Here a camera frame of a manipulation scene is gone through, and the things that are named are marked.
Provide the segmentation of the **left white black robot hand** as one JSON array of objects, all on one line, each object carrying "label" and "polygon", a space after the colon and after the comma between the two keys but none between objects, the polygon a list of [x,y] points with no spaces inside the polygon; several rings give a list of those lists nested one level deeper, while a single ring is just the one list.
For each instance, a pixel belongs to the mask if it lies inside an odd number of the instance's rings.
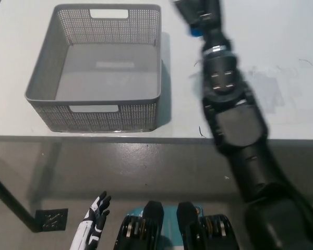
[{"label": "left white black robot hand", "polygon": [[108,196],[106,191],[94,200],[77,228],[70,250],[97,249],[106,218],[110,213],[110,200],[111,196]]}]

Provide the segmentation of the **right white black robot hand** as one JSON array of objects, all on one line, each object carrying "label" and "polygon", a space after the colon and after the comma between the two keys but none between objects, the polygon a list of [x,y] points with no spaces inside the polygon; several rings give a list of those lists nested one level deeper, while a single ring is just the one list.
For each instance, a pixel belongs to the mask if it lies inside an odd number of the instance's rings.
[{"label": "right white black robot hand", "polygon": [[231,50],[231,43],[222,29],[219,1],[173,1],[174,6],[189,26],[190,34],[202,37],[204,49],[220,46]]}]

